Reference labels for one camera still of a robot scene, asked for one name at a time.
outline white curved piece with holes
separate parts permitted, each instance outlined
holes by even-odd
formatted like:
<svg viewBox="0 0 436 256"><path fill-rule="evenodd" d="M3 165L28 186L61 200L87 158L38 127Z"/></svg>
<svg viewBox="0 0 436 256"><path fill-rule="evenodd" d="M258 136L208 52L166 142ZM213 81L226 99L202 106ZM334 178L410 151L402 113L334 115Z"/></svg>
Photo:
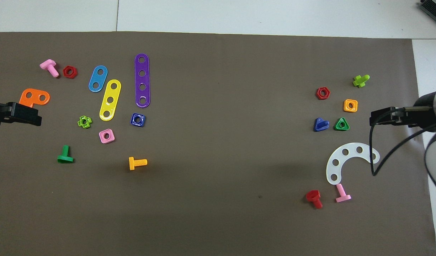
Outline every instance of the white curved piece with holes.
<svg viewBox="0 0 436 256"><path fill-rule="evenodd" d="M357 148L361 148L362 152L359 153ZM343 150L348 150L348 155L343 154ZM379 162L379 152L373 148L373 154L376 156L373 160L373 163ZM348 144L344 144L343 146L335 149L335 151L330 156L327 161L327 169L325 170L325 175L327 176L327 181L332 185L337 185L341 182L341 167L343 164L352 157L360 157L369 162L369 146L367 144L359 143L359 142L351 142ZM338 165L334 165L333 161L337 160ZM337 179L332 180L332 175L336 175Z"/></svg>

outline white tabletop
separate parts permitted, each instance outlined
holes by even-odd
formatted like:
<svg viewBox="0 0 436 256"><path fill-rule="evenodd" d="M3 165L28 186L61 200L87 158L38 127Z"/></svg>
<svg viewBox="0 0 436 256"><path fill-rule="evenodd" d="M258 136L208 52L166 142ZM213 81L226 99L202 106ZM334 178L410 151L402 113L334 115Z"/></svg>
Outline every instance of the white tabletop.
<svg viewBox="0 0 436 256"><path fill-rule="evenodd" d="M414 0L0 0L0 31L410 38L419 95L424 95L436 91L436 22L418 4ZM430 137L424 136L425 144ZM436 230L436 188L431 181L429 185Z"/></svg>

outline red hexagonal bolt head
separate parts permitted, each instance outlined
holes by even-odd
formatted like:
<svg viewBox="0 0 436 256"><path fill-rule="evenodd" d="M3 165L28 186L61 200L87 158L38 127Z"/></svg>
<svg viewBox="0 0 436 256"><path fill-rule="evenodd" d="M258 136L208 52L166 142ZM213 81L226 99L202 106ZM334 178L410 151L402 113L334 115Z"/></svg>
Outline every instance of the red hexagonal bolt head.
<svg viewBox="0 0 436 256"><path fill-rule="evenodd" d="M336 199L337 203L351 199L351 196L346 194L343 185L341 185L341 183L338 183L336 185L336 188L338 189L338 193L340 193L340 197Z"/></svg>
<svg viewBox="0 0 436 256"><path fill-rule="evenodd" d="M39 66L44 70L48 70L49 73L53 77L57 78L59 76L59 74L58 74L57 70L55 70L54 65L57 65L57 63L55 63L55 61L49 59L49 60L46 60L45 62L41 63Z"/></svg>
<svg viewBox="0 0 436 256"><path fill-rule="evenodd" d="M75 76L77 76L77 68L71 66L71 65L67 65L64 69L63 69L63 76L66 78L75 78Z"/></svg>
<svg viewBox="0 0 436 256"><path fill-rule="evenodd" d="M330 95L330 91L329 89L327 89L327 87L319 87L318 90L316 91L316 96L320 100L327 99L329 95Z"/></svg>
<svg viewBox="0 0 436 256"><path fill-rule="evenodd" d="M322 203L321 200L319 200L319 198L321 198L321 194L319 193L319 191L309 191L306 194L307 201L312 202L316 207L316 209L322 208Z"/></svg>

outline orange-yellow screw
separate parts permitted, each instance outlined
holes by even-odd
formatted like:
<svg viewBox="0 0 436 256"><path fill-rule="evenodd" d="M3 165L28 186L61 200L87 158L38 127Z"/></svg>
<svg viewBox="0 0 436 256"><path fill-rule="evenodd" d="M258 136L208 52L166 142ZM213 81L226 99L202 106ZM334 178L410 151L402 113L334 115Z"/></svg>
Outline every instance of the orange-yellow screw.
<svg viewBox="0 0 436 256"><path fill-rule="evenodd" d="M134 157L129 157L129 161L130 161L130 170L134 170L135 166L144 166L148 164L147 159L134 160Z"/></svg>

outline pink bolt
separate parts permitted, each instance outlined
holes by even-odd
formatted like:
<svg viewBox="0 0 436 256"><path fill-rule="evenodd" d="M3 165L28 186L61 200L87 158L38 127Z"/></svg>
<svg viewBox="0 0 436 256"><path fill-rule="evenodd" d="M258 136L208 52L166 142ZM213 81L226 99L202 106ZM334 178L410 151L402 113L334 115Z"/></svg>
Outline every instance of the pink bolt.
<svg viewBox="0 0 436 256"><path fill-rule="evenodd" d="M49 73L53 76L53 77L58 77L58 72L57 70L55 70L54 65L57 65L57 63L55 63L55 61L49 59L46 60L45 62L41 63L39 66L44 69L44 70L48 70Z"/></svg>
<svg viewBox="0 0 436 256"><path fill-rule="evenodd" d="M337 203L351 199L351 196L346 194L345 190L343 189L343 185L341 185L341 183L338 183L336 185L336 188L338 189L338 193L340 193L340 197L336 199Z"/></svg>

